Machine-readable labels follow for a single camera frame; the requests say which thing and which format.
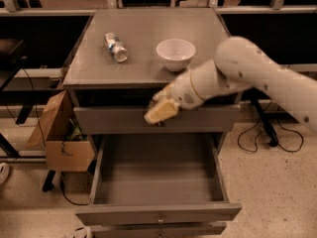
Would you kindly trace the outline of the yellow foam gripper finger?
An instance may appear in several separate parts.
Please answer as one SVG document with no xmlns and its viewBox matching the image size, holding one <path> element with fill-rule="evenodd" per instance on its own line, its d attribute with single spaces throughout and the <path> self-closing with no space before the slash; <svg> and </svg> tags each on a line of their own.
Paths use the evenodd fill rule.
<svg viewBox="0 0 317 238">
<path fill-rule="evenodd" d="M 168 120 L 177 115 L 180 104 L 170 98 L 152 101 L 149 110 L 144 115 L 145 120 L 152 125 Z"/>
<path fill-rule="evenodd" d="M 166 87 L 164 87 L 162 90 L 160 90 L 153 96 L 153 101 L 160 101 L 161 99 L 164 99 L 164 98 L 170 99 L 171 97 L 170 89 L 171 89 L 171 85 L 168 84 Z"/>
</svg>

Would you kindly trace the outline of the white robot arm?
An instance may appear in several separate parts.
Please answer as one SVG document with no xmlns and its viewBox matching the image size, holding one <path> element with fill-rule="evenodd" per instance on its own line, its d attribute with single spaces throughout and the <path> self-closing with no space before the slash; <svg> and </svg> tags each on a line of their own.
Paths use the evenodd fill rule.
<svg viewBox="0 0 317 238">
<path fill-rule="evenodd" d="M 317 132 L 317 80 L 284 68 L 242 37 L 221 42 L 214 58 L 185 71 L 153 96 L 144 115 L 154 125 L 205 101 L 255 88 L 310 131 Z"/>
</svg>

